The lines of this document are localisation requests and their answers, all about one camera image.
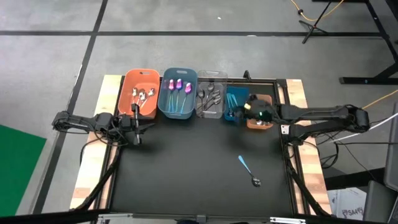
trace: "wooden table frame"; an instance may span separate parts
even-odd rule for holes
[[[119,91],[121,88],[122,75],[105,75],[101,90],[99,92],[99,97],[95,109],[95,114],[108,112],[115,113],[117,108],[117,99]],[[286,80],[287,93],[289,95],[290,104],[296,105],[301,108],[307,107],[307,101],[305,99],[303,84],[301,80]],[[281,103],[285,103],[284,89],[279,87],[279,100]],[[309,125],[310,121],[299,122],[302,125]],[[93,133],[90,133],[87,141],[92,141],[96,139]],[[307,142],[315,143],[314,138],[306,139]],[[108,161],[112,161],[116,147],[111,149],[111,153],[108,156]],[[304,176],[305,185],[315,198],[315,200],[321,205],[321,207],[331,213],[331,208],[329,204],[329,198],[326,191],[326,185],[323,178],[323,172],[320,165],[320,160],[318,156],[318,151],[315,147],[304,144],[298,147],[298,151],[301,159],[301,170]],[[290,154],[293,153],[293,147],[289,146]],[[79,206],[84,199],[90,194],[94,189],[95,185],[98,183],[101,172],[104,166],[104,160],[106,159],[106,145],[102,142],[96,141],[86,146],[81,166],[78,173],[78,178],[75,185],[75,190],[73,192],[72,201],[70,208],[75,208]],[[296,168],[295,159],[292,159],[292,163]],[[108,192],[110,190],[110,179],[107,181],[104,189],[102,191],[101,200],[96,202],[99,208],[106,208],[106,202],[108,199]],[[295,201],[297,203],[297,210],[299,213],[304,213],[304,203],[302,200],[302,194],[300,189],[294,183],[295,189]]]

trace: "small blue tray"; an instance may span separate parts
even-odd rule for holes
[[[227,94],[234,94],[236,98],[236,102],[238,103],[238,106],[243,106],[246,100],[249,98],[249,89],[248,88],[241,88],[241,87],[234,87],[234,86],[228,86],[226,89],[226,94],[225,94],[225,105],[226,109],[224,111],[224,118],[227,121],[235,121],[235,117],[230,117],[228,115],[229,112],[229,105],[228,105],[228,98]]]
[[[183,89],[180,91],[169,90],[169,81],[173,79],[175,82],[181,78],[183,81]],[[185,94],[185,86],[190,82],[192,84],[192,91],[190,94]],[[198,84],[198,75],[197,73],[189,68],[169,68],[164,72],[162,84],[160,86],[159,99],[157,100],[157,107],[163,112],[164,115],[168,118],[172,119],[188,119],[191,117],[193,109],[196,105],[195,98],[197,94],[197,84]],[[170,94],[172,94],[173,106],[172,110],[168,107]],[[181,112],[181,107],[185,100],[184,107]]]

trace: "orange tray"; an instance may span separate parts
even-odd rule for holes
[[[264,100],[264,101],[272,104],[272,97],[270,95],[256,94],[256,96],[257,96],[257,99]],[[273,124],[271,124],[271,123],[257,124],[256,119],[249,119],[246,121],[246,125],[248,126],[248,128],[265,130],[265,129],[271,128]]]
[[[145,90],[146,93],[148,93],[151,88],[154,88],[155,95],[148,97],[144,106],[142,108],[140,107],[140,114],[148,118],[155,118],[159,87],[160,75],[156,70],[140,68],[128,71],[124,78],[122,92],[120,94],[118,104],[119,112],[121,114],[134,115],[131,111],[131,104],[133,102],[138,105],[143,104],[143,102],[139,100],[138,95],[136,97],[132,96],[133,88]]]

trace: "concrete floor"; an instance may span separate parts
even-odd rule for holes
[[[371,3],[387,33],[398,39],[398,23],[385,1]],[[312,18],[325,7],[308,0],[297,4]],[[100,5],[101,0],[3,0],[0,30],[92,30]],[[109,0],[100,30],[304,31],[299,19],[289,0]],[[344,3],[318,26],[330,32],[377,32],[365,4]],[[47,138],[19,214],[31,209],[55,138],[50,123],[67,105],[88,39],[0,36],[0,123]],[[299,78],[309,106],[364,106],[397,88],[338,83],[340,76],[372,77],[391,65],[382,39],[317,37],[305,45],[301,41],[301,37],[98,37],[75,114],[93,115],[104,74],[125,74],[132,68],[154,68],[159,73],[169,67],[221,70],[230,77],[249,70],[258,78]],[[391,115],[397,100],[398,95],[392,96],[371,107],[371,120]],[[388,135],[386,124],[352,140],[387,141]],[[67,136],[44,212],[68,210],[85,141],[85,136]],[[349,148],[368,169],[385,164],[386,146]],[[334,146],[324,144],[320,151],[322,157],[330,155]],[[363,170],[345,149],[334,168],[344,173]]]

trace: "yellow object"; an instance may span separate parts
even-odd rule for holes
[[[245,103],[243,107],[246,108],[247,110],[251,109],[251,106],[249,104],[247,104],[247,103]]]
[[[390,94],[387,94],[386,96],[383,96],[382,98],[380,98],[380,99],[378,99],[378,100],[375,100],[375,101],[373,101],[372,103],[370,103],[370,104],[368,104],[368,105],[366,105],[366,106],[364,106],[364,107],[362,107],[362,109],[366,109],[366,108],[368,108],[368,107],[370,107],[370,106],[372,106],[373,104],[375,104],[375,103],[377,103],[378,101],[381,101],[381,100],[383,100],[383,99],[386,99],[387,97],[389,97],[389,96],[392,96],[393,94],[395,94],[396,92],[398,92],[398,90],[396,90],[396,91],[393,91],[392,93],[390,93]]]
[[[294,2],[294,0],[291,0],[292,1],[292,3],[294,4],[294,6],[296,7],[296,9],[297,10],[300,10],[300,8],[299,8],[299,6],[296,4],[296,2]],[[340,5],[341,5],[341,3],[343,3],[343,1],[344,0],[341,0],[330,12],[328,12],[328,13],[326,13],[325,15],[323,15],[322,17],[321,17],[321,19],[323,19],[324,17],[326,17],[326,16],[329,16],[335,9],[337,9],[337,7],[339,7]],[[316,21],[317,19],[309,19],[309,18],[307,18],[306,16],[304,16],[304,13],[300,13],[301,14],[301,16],[304,18],[304,19],[306,19],[306,20],[308,20],[308,21]]]

